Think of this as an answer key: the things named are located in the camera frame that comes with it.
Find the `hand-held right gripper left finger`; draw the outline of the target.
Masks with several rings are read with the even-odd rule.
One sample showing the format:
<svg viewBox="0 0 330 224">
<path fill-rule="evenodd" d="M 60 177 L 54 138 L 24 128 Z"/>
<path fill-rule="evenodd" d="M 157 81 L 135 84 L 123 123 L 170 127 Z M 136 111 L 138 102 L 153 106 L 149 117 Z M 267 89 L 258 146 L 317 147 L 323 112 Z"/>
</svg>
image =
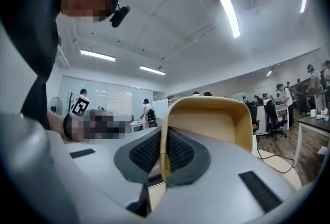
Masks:
<svg viewBox="0 0 330 224">
<path fill-rule="evenodd" d="M 56 224 L 145 224 L 131 206 L 149 206 L 147 185 L 126 180 L 114 164 L 121 146 L 155 129 L 120 139 L 64 143 L 59 134 L 0 113 L 0 166 L 40 221 Z"/>
</svg>

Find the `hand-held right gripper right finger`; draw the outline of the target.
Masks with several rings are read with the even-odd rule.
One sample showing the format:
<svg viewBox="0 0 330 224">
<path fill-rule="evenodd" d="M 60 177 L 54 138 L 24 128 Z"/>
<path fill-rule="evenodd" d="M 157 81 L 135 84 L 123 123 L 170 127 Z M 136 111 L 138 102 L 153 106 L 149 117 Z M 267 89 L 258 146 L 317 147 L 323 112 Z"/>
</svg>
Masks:
<svg viewBox="0 0 330 224">
<path fill-rule="evenodd" d="M 163 224 L 288 224 L 302 207 L 314 184 L 295 190 L 283 175 L 243 148 L 229 142 L 174 129 L 209 151 L 208 169 L 194 183 L 168 187 L 154 210 Z M 254 172 L 279 198 L 266 212 L 240 175 Z"/>
</svg>

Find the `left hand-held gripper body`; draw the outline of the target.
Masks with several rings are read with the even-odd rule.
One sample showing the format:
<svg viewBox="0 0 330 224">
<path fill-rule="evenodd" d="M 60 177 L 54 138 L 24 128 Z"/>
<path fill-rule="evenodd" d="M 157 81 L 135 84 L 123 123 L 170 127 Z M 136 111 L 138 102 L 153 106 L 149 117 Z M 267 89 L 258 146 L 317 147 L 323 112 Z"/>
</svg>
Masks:
<svg viewBox="0 0 330 224">
<path fill-rule="evenodd" d="M 119 139 L 131 132 L 133 115 L 116 114 L 99 107 L 89 109 L 90 100 L 79 97 L 67 115 L 67 139 L 89 141 Z"/>
</svg>

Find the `beige plastic container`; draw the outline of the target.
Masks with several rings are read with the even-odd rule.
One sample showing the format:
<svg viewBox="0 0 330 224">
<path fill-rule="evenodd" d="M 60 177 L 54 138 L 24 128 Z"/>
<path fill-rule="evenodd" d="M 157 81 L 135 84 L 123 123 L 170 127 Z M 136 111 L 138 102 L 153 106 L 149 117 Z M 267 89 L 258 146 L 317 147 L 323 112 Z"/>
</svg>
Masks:
<svg viewBox="0 0 330 224">
<path fill-rule="evenodd" d="M 253 127 L 248 107 L 237 100 L 191 96 L 177 100 L 164 117 L 160 141 L 160 171 L 168 182 L 174 162 L 170 159 L 170 128 L 195 132 L 233 143 L 253 152 Z"/>
</svg>

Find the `person's left forearm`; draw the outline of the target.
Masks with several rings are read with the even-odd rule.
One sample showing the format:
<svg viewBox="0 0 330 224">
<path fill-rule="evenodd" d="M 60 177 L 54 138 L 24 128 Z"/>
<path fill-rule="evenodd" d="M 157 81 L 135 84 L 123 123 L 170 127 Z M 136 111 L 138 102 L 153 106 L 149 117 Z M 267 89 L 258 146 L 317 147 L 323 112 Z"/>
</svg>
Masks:
<svg viewBox="0 0 330 224">
<path fill-rule="evenodd" d="M 77 141 L 77 129 L 74 127 L 76 122 L 71 115 L 62 117 L 48 110 L 47 119 L 50 130 L 60 134 L 63 140 Z"/>
</svg>

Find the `black coat rack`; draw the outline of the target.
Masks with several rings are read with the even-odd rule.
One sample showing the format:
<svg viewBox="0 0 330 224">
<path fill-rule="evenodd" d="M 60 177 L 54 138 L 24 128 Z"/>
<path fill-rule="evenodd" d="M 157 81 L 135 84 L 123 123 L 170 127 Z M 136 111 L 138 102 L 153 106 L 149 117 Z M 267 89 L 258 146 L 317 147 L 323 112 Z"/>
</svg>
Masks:
<svg viewBox="0 0 330 224">
<path fill-rule="evenodd" d="M 70 111 L 71 111 L 71 108 L 73 106 L 73 103 L 75 101 L 74 93 L 73 92 L 68 92 L 68 96 L 66 97 L 66 99 L 67 99 L 67 103 L 68 103 L 67 114 L 69 114 Z"/>
</svg>

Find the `black standing fan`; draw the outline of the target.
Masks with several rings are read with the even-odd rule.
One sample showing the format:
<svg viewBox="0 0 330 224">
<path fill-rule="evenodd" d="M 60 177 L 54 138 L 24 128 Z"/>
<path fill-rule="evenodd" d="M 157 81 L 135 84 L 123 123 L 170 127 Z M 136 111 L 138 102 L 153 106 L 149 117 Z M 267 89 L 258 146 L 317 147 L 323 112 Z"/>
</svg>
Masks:
<svg viewBox="0 0 330 224">
<path fill-rule="evenodd" d="M 57 114 L 59 116 L 62 115 L 62 110 L 63 110 L 63 106 L 62 106 L 62 101 L 59 97 L 53 97 L 49 104 L 48 104 L 48 109 L 54 113 Z"/>
</svg>

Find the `white desk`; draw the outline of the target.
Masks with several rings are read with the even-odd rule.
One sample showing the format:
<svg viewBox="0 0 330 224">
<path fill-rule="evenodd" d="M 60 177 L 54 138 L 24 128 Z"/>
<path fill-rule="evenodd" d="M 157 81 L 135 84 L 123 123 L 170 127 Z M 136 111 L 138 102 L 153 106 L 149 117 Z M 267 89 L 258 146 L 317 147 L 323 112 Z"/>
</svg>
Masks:
<svg viewBox="0 0 330 224">
<path fill-rule="evenodd" d="M 129 124 L 132 132 L 138 132 L 143 130 L 143 124 L 140 120 L 135 120 Z"/>
</svg>

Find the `whiteboard on stand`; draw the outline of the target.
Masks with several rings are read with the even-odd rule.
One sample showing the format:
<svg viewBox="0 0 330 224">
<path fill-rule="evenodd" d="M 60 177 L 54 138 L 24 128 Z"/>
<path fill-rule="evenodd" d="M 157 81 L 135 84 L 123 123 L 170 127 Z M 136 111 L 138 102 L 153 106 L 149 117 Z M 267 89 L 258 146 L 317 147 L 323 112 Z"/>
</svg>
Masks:
<svg viewBox="0 0 330 224">
<path fill-rule="evenodd" d="M 152 102 L 152 106 L 155 111 L 157 119 L 164 119 L 169 111 L 169 100 L 168 98 L 155 100 Z"/>
</svg>

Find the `black office chair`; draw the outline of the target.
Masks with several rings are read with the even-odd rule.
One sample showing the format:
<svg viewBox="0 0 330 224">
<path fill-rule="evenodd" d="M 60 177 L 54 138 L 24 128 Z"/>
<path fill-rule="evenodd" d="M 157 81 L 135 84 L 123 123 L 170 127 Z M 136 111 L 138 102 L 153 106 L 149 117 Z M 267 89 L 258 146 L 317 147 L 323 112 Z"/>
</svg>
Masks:
<svg viewBox="0 0 330 224">
<path fill-rule="evenodd" d="M 275 141 L 277 141 L 277 135 L 281 134 L 287 138 L 287 134 L 284 132 L 283 127 L 286 125 L 284 116 L 279 116 L 276 112 L 275 105 L 272 100 L 268 100 L 264 105 L 268 119 L 268 131 Z"/>
</svg>

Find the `person's black shirt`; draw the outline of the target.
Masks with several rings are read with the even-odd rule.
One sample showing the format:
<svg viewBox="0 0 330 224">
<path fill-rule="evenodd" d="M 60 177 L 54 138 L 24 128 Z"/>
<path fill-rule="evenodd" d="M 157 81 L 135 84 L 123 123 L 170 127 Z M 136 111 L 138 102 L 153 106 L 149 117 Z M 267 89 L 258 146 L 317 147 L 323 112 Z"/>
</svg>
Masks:
<svg viewBox="0 0 330 224">
<path fill-rule="evenodd" d="M 36 73 L 21 112 L 48 130 L 46 82 L 58 45 L 56 19 L 61 0 L 2 0 L 0 19 L 17 51 Z"/>
</svg>

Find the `dark table with white legs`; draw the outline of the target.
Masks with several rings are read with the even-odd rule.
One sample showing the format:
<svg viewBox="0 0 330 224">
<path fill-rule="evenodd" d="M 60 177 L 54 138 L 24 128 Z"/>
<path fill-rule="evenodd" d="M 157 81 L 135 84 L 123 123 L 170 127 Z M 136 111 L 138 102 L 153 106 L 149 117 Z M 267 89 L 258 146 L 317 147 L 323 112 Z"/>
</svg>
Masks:
<svg viewBox="0 0 330 224">
<path fill-rule="evenodd" d="M 302 146 L 302 132 L 303 129 L 310 130 L 312 132 L 315 132 L 317 134 L 320 134 L 322 136 L 325 136 L 326 138 L 329 139 L 328 142 L 328 148 L 330 147 L 330 122 L 325 121 L 324 119 L 316 119 L 316 118 L 311 118 L 309 117 L 304 117 L 300 120 L 298 120 L 299 124 L 299 131 L 298 131 L 298 139 L 297 139 L 297 144 L 296 144 L 296 151 L 295 151 L 295 156 L 294 156 L 294 163 L 293 167 L 297 166 L 299 156 L 300 156 L 300 150 Z"/>
</svg>

